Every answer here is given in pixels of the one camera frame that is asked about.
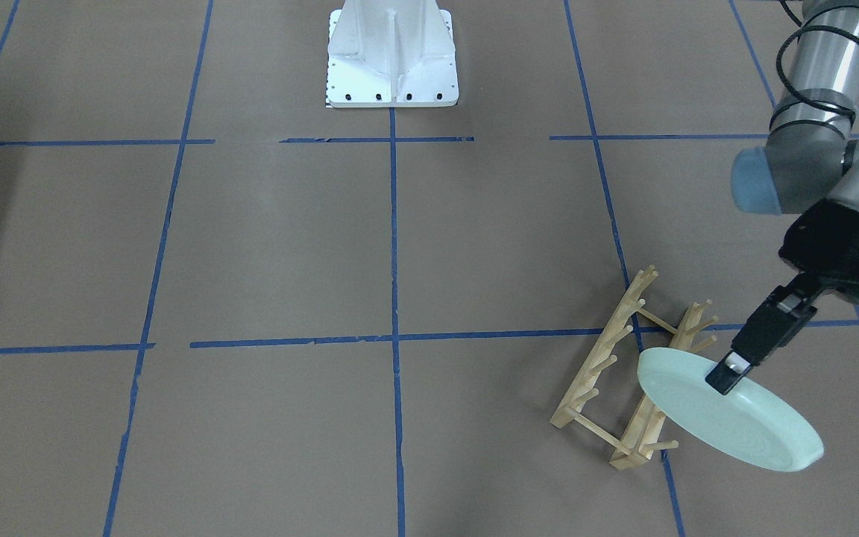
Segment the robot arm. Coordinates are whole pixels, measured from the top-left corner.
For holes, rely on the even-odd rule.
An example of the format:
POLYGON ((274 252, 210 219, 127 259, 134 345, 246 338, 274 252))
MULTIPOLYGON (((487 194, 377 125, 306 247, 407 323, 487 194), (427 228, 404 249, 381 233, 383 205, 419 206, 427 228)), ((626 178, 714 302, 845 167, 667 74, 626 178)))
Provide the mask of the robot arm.
POLYGON ((817 313, 823 295, 859 305, 859 1, 805 1, 775 58, 784 94, 767 141, 737 154, 743 212, 794 215, 778 258, 796 275, 751 313, 706 383, 727 395, 817 313))

